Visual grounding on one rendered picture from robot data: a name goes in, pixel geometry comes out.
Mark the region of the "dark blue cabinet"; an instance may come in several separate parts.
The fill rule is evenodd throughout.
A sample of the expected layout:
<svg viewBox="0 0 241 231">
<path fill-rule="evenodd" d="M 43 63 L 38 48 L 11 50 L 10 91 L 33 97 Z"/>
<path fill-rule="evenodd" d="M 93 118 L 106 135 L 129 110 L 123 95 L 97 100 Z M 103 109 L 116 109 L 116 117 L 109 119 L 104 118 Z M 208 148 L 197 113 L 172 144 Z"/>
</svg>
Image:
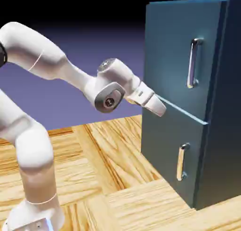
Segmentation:
<svg viewBox="0 0 241 231">
<path fill-rule="evenodd" d="M 211 74 L 207 119 L 194 207 L 203 209 L 241 195 L 241 0 L 226 1 L 223 29 Z"/>
</svg>

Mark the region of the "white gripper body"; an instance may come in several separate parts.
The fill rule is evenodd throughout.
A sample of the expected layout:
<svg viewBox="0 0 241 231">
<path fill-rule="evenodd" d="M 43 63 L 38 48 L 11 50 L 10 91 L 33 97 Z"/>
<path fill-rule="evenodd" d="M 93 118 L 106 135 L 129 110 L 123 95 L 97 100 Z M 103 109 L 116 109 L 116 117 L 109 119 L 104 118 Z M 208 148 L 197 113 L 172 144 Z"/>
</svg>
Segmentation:
<svg viewBox="0 0 241 231">
<path fill-rule="evenodd" d="M 151 96 L 151 98 L 143 105 L 143 107 L 159 117 L 163 116 L 166 112 L 166 106 L 155 94 Z"/>
</svg>

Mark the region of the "short blue cabinet door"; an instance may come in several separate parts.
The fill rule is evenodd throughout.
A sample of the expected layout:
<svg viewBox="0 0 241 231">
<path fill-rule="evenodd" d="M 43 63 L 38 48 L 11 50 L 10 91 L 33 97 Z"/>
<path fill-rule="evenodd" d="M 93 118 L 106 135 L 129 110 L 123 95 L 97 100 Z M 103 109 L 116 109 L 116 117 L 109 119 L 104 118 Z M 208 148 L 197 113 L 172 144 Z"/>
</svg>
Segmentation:
<svg viewBox="0 0 241 231">
<path fill-rule="evenodd" d="M 194 207 L 196 181 L 208 124 L 201 123 L 176 108 L 167 105 L 162 117 L 144 109 L 142 114 L 141 152 L 179 196 Z M 176 178 L 179 147 L 189 143 L 185 153 L 184 171 L 187 176 Z"/>
</svg>

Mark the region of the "tall blue cabinet door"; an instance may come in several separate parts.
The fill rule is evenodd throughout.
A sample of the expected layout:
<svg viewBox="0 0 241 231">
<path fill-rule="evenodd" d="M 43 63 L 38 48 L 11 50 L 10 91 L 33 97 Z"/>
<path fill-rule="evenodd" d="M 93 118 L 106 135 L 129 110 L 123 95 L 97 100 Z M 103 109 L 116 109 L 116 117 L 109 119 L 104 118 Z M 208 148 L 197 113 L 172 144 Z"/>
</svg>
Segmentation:
<svg viewBox="0 0 241 231">
<path fill-rule="evenodd" d="M 159 96 L 203 121 L 211 74 L 223 29 L 226 1 L 178 0 L 146 7 L 144 79 Z M 194 88 L 187 88 L 191 41 L 199 46 Z"/>
</svg>

